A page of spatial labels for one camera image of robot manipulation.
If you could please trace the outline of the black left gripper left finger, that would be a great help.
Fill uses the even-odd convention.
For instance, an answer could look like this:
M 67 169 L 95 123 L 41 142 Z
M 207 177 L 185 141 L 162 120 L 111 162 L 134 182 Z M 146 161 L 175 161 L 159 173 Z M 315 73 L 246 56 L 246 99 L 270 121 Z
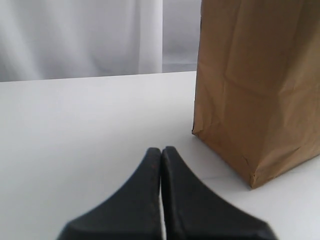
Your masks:
M 69 221 L 60 240 L 160 240 L 161 150 L 148 148 L 131 177 L 112 196 Z

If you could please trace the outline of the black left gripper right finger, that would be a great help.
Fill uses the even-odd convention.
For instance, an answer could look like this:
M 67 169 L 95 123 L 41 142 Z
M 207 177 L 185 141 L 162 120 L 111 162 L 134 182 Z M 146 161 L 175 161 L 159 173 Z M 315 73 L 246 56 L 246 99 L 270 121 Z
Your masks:
M 269 224 L 233 206 L 191 171 L 178 151 L 161 155 L 161 195 L 168 240 L 275 240 Z

